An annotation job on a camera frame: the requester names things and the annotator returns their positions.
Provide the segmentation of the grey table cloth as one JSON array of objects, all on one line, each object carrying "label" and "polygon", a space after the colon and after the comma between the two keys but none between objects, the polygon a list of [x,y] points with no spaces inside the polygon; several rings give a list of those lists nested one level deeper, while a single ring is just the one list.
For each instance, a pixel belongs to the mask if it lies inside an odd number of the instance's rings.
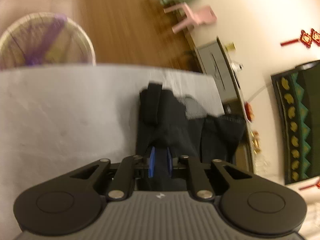
[{"label": "grey table cloth", "polygon": [[12,208],[24,190],[135,152],[139,93],[150,82],[223,114],[213,77],[195,72],[121,64],[1,72],[1,239],[20,233]]}]

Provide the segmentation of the dark patterned wall tapestry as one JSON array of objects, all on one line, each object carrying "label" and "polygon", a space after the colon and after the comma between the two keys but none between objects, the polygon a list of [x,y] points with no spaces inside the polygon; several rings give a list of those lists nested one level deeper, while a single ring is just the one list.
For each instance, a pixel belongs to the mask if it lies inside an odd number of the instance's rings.
[{"label": "dark patterned wall tapestry", "polygon": [[319,176],[319,61],[271,76],[284,142],[284,180]]}]

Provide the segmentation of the red chinese knot ornament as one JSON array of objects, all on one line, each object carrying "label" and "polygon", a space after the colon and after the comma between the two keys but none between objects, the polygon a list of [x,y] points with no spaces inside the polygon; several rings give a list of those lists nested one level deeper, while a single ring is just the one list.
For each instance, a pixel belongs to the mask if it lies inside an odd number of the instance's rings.
[{"label": "red chinese knot ornament", "polygon": [[307,33],[305,30],[301,30],[299,38],[295,38],[292,40],[288,40],[285,42],[281,42],[280,46],[288,46],[295,43],[301,43],[304,45],[307,49],[311,48],[312,44],[315,44],[316,46],[320,46],[320,33],[316,31],[315,29],[311,28],[310,32]]}]

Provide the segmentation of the grey low cabinet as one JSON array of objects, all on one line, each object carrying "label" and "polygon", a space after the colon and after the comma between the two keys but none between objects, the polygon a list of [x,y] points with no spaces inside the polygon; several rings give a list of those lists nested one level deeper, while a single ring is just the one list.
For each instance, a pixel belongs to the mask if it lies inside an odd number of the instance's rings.
[{"label": "grey low cabinet", "polygon": [[217,37],[212,42],[196,47],[195,53],[202,72],[214,78],[225,113],[241,116],[245,120],[245,132],[235,154],[236,164],[254,172],[251,123],[246,115],[240,82],[233,70],[227,49]]}]

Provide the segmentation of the pink plastic chair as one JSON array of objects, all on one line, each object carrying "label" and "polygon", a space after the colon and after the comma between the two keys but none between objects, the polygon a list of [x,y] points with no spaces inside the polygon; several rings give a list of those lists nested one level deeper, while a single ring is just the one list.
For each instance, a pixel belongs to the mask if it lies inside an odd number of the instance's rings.
[{"label": "pink plastic chair", "polygon": [[209,5],[200,8],[198,11],[192,11],[187,3],[179,3],[163,10],[165,13],[169,13],[180,9],[185,13],[185,19],[172,27],[172,32],[175,34],[188,26],[210,25],[217,20],[217,16]]}]

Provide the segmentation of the black clothing garment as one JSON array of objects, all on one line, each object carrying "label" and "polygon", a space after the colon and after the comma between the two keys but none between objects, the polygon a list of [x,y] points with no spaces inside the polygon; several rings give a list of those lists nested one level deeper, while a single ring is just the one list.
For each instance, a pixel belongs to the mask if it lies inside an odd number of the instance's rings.
[{"label": "black clothing garment", "polygon": [[221,159],[235,163],[245,121],[231,114],[212,116],[191,96],[176,97],[161,84],[150,83],[139,94],[136,154],[146,157],[156,150],[153,178],[140,178],[142,191],[184,191],[183,179],[167,177],[167,148],[173,157],[187,155],[201,163]]}]

